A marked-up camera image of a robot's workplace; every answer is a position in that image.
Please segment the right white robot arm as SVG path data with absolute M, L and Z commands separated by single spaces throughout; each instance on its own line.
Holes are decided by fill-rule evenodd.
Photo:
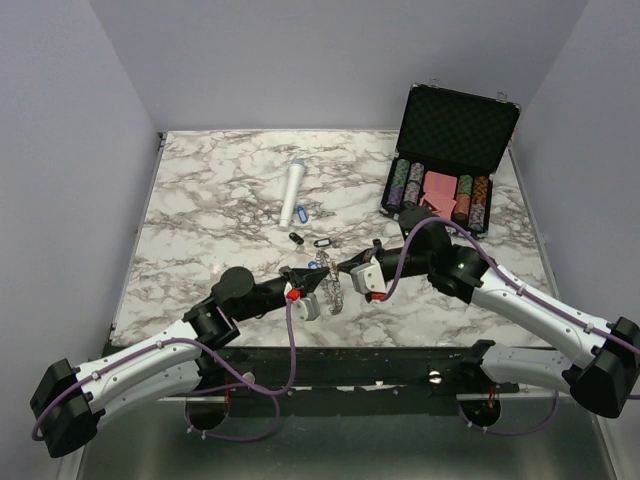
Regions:
M 617 418 L 634 399 L 639 379 L 639 326 L 586 314 L 528 285 L 498 264 L 475 239 L 455 244 L 455 222 L 413 207 L 398 218 L 404 244 L 385 249 L 380 241 L 339 263 L 355 291 L 368 301 L 391 298 L 403 278 L 424 276 L 438 292 L 499 314 L 551 346 L 551 351 L 486 342 L 464 362 L 460 379 L 469 390 L 514 383 L 570 395 L 586 410 Z

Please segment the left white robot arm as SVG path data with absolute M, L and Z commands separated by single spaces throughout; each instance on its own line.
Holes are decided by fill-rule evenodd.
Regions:
M 283 267 L 278 277 L 258 283 L 248 269 L 232 267 L 208 297 L 155 336 L 79 366 L 67 359 L 52 363 L 29 401 L 32 439 L 59 458 L 86 445 L 100 421 L 123 407 L 194 390 L 214 393 L 222 372 L 200 357 L 215 356 L 236 339 L 238 322 L 280 308 L 291 315 L 297 301 L 308 318 L 316 317 L 313 293 L 329 272 Z

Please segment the large metal keyring disc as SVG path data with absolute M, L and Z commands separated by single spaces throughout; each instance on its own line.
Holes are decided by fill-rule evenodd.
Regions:
M 331 271 L 331 267 L 337 266 L 337 264 L 330 258 L 325 250 L 318 250 L 316 252 L 315 261 L 320 263 L 321 267 L 328 267 L 330 269 L 328 276 L 321 282 L 320 286 L 329 304 L 330 313 L 332 315 L 338 315 L 344 308 L 344 294 L 339 276 L 334 275 Z

